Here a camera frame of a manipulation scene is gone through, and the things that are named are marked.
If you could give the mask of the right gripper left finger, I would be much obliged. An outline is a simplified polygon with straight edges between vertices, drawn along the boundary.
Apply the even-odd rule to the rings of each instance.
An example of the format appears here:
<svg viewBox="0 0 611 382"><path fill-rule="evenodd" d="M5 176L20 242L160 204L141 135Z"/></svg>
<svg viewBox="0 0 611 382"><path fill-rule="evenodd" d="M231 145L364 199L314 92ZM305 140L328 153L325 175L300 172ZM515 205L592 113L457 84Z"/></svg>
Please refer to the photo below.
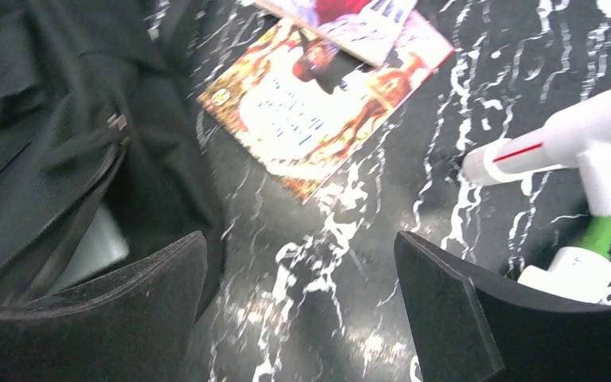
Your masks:
<svg viewBox="0 0 611 382"><path fill-rule="evenodd" d="M0 307L0 381L180 381L203 235L21 307Z"/></svg>

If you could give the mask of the black student backpack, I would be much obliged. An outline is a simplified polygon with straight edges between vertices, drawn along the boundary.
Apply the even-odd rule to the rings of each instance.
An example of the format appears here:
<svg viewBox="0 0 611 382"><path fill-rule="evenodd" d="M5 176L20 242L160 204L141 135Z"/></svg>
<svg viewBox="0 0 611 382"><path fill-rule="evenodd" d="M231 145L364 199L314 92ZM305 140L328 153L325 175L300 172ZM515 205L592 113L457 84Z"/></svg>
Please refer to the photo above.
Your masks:
<svg viewBox="0 0 611 382"><path fill-rule="evenodd" d="M0 306L51 294L102 207L131 261L201 232L214 299L224 218L172 42L196 10L0 1Z"/></svg>

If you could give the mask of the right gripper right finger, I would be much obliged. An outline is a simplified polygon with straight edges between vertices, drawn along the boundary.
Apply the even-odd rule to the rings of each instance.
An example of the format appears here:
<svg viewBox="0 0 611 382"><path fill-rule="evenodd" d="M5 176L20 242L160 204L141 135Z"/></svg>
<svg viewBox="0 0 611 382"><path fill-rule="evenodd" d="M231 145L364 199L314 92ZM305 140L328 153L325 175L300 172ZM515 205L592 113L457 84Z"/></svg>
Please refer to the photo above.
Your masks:
<svg viewBox="0 0 611 382"><path fill-rule="evenodd" d="M523 286L412 232L394 254L425 381L611 381L611 307Z"/></svg>

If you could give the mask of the white Great Gatsby book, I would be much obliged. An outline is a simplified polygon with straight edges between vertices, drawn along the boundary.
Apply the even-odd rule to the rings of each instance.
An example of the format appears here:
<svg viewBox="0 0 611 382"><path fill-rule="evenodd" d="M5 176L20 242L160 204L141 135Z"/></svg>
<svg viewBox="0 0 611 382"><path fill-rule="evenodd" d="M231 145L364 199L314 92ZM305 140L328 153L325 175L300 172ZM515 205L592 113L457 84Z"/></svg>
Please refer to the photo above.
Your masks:
<svg viewBox="0 0 611 382"><path fill-rule="evenodd" d="M73 287L108 269L129 254L129 246L109 208L102 203L76 252L50 294Z"/></svg>

